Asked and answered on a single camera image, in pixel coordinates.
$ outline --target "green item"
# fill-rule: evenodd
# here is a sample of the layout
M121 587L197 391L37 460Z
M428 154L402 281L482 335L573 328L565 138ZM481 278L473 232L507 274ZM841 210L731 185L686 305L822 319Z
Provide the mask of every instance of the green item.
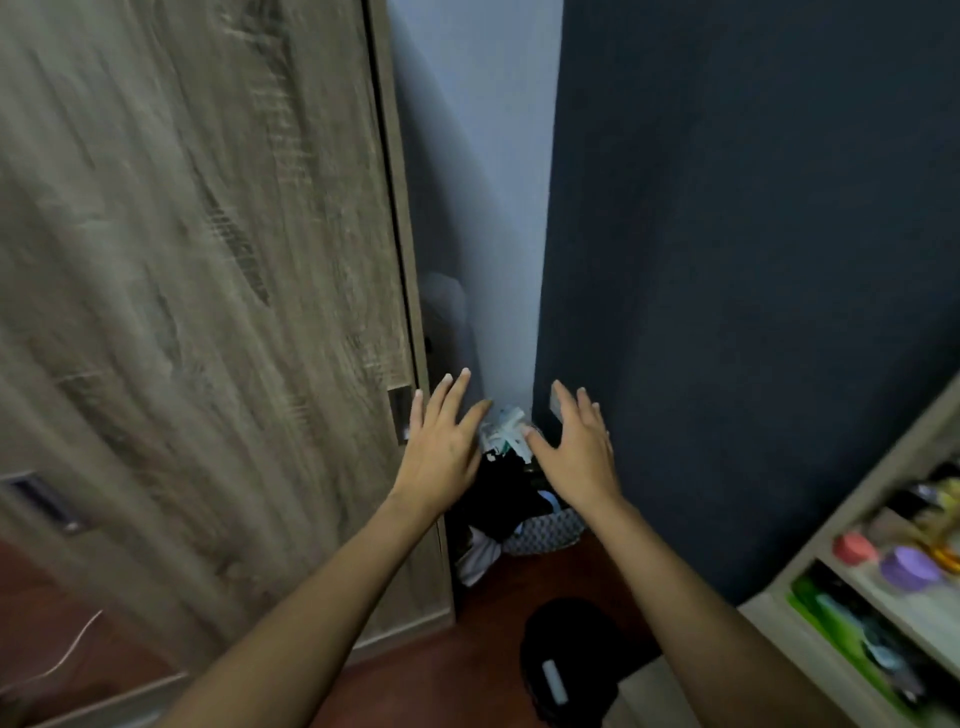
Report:
M812 624L836 650L847 658L891 705L918 725L923 724L925 711L915 711L890 688L883 673L864 652L863 624L832 597L824 594L808 576L794 582L787 601Z

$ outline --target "floor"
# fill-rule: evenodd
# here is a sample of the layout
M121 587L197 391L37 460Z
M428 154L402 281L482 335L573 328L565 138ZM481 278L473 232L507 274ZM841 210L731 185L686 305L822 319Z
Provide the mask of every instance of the floor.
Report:
M581 596L658 654L630 592L592 535L543 556L503 557L460 601L457 624L344 671L312 728L541 728L519 673L526 619L557 596Z
M55 665L95 611L0 542L0 690ZM174 672L101 616L62 668L13 694L30 703L34 725Z

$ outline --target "wardrobe door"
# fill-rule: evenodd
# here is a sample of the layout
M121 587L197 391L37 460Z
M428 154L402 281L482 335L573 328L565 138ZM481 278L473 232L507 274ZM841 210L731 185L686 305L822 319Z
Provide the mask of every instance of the wardrobe door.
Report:
M360 0L0 8L0 536L201 667L388 493L416 386ZM449 613L437 529L365 639Z

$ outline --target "patterned fabric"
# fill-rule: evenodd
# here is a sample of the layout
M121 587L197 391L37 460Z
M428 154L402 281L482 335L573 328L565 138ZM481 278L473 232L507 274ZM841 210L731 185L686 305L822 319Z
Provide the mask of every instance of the patterned fabric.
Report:
M503 552L512 556L549 553L573 546L587 529L584 520L572 508L548 516L536 516L523 522L523 530L503 542Z

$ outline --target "purple container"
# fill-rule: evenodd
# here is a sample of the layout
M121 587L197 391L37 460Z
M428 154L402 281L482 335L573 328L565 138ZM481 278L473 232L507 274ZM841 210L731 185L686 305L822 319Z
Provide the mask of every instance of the purple container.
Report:
M905 592L919 592L943 578L936 562L912 546L897 546L884 556L880 573Z

